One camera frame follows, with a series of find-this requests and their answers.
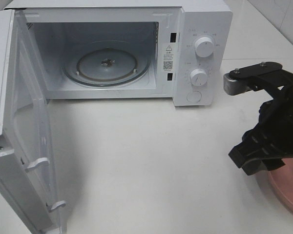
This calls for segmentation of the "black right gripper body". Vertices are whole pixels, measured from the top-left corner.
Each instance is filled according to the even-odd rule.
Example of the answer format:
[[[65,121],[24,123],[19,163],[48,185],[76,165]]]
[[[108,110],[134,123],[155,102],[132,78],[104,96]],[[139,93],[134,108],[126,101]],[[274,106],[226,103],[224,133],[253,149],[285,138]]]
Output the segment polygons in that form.
[[[276,87],[264,90],[272,97],[259,109],[256,126],[242,137],[271,144],[283,153],[281,159],[293,158],[293,74],[281,73]]]

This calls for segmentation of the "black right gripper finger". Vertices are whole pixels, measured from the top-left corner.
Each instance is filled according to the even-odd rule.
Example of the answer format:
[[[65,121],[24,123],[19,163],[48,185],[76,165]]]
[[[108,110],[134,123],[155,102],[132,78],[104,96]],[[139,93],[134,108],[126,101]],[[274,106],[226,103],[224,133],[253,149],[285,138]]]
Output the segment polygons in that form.
[[[259,171],[273,171],[285,165],[283,153],[271,144],[242,141],[229,152],[229,157],[246,175],[251,176]]]

